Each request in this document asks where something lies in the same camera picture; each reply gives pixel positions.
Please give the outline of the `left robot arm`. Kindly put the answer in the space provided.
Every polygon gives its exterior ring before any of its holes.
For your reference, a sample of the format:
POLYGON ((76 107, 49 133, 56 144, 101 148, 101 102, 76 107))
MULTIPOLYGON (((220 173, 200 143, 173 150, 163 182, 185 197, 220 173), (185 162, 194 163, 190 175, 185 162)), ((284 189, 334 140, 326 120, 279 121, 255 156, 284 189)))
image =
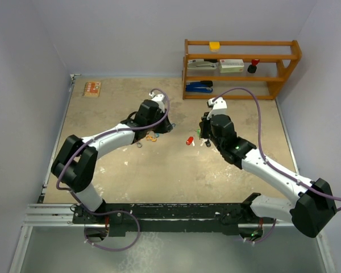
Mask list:
POLYGON ((172 129, 164 96, 156 95, 151 100, 144 100, 138 111, 112 129, 84 138, 67 137, 52 164, 51 173, 87 208, 86 217, 99 223, 105 218, 106 202, 92 184, 97 160, 117 148, 137 143, 150 131, 165 134, 172 129))

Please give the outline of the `red key tag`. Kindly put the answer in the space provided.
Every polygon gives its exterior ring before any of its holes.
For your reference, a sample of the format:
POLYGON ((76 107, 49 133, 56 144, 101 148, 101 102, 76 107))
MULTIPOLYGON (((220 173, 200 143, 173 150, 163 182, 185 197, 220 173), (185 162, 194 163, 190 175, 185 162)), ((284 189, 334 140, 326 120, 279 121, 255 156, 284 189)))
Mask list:
POLYGON ((186 145, 188 145, 188 146, 191 145, 193 143, 193 141, 194 141, 194 137, 190 136, 186 141, 186 145))

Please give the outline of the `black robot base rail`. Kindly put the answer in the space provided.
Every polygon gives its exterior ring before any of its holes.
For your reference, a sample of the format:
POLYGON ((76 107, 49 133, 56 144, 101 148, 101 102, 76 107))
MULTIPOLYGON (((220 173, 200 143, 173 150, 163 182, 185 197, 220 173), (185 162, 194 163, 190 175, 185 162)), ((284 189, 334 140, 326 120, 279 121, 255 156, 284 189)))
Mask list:
POLYGON ((137 231, 238 235, 240 225, 259 228, 273 222, 271 218, 256 216, 244 203, 108 203, 96 213, 87 212, 81 205, 72 205, 70 210, 74 224, 86 228, 102 225, 109 237, 124 237, 137 231))

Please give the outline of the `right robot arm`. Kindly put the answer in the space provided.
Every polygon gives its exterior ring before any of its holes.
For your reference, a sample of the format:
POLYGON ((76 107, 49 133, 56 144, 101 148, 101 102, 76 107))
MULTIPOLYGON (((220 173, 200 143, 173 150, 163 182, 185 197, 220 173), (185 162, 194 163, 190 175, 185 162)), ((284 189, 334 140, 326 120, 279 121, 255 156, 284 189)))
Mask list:
POLYGON ((239 137, 231 118, 205 112, 199 123, 201 137, 210 140, 229 164, 249 172, 281 192, 285 198, 255 197, 241 209, 242 218, 255 222, 269 217, 292 223, 303 235, 315 238, 337 213, 329 183, 298 175, 239 137))

